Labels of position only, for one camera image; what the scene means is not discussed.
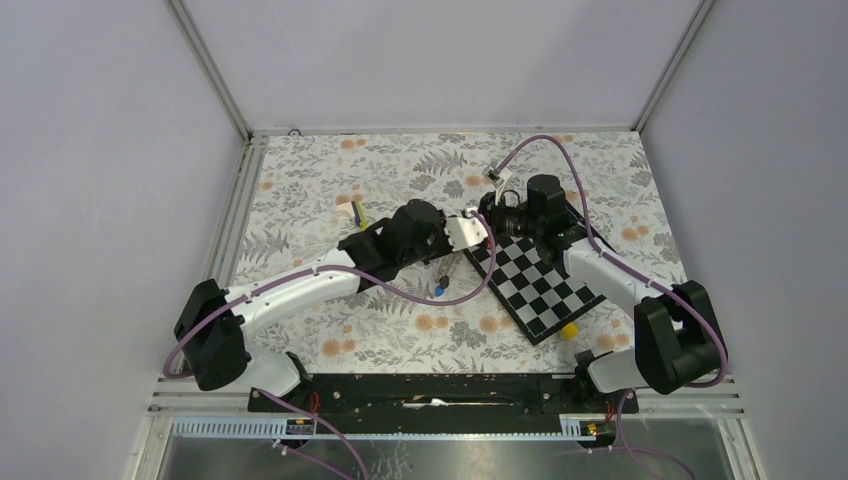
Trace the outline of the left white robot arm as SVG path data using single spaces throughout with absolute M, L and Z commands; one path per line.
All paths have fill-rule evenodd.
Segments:
M 204 280 L 191 291 L 174 327 L 186 374 L 203 392 L 240 384 L 271 393 L 285 410 L 299 410 L 311 388 L 302 363 L 291 353 L 279 356 L 259 347 L 254 342 L 259 332 L 310 307 L 390 282 L 410 265 L 440 259 L 485 237 L 469 214 L 447 215 L 413 199 L 290 272 L 242 286 Z

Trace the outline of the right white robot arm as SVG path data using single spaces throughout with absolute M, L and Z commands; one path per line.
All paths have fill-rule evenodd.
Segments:
M 728 353 L 706 289 L 695 281 L 666 287 L 627 264 L 596 236 L 587 214 L 577 215 L 557 177 L 531 177 L 526 198 L 505 200 L 507 174 L 489 173 L 496 189 L 479 211 L 498 238 L 491 257 L 504 282 L 497 290 L 515 311 L 535 319 L 565 306 L 555 277 L 585 285 L 627 313 L 634 344 L 604 354 L 581 369 L 575 402 L 597 412 L 625 389 L 669 394 L 681 387 L 709 388 L 727 373 Z

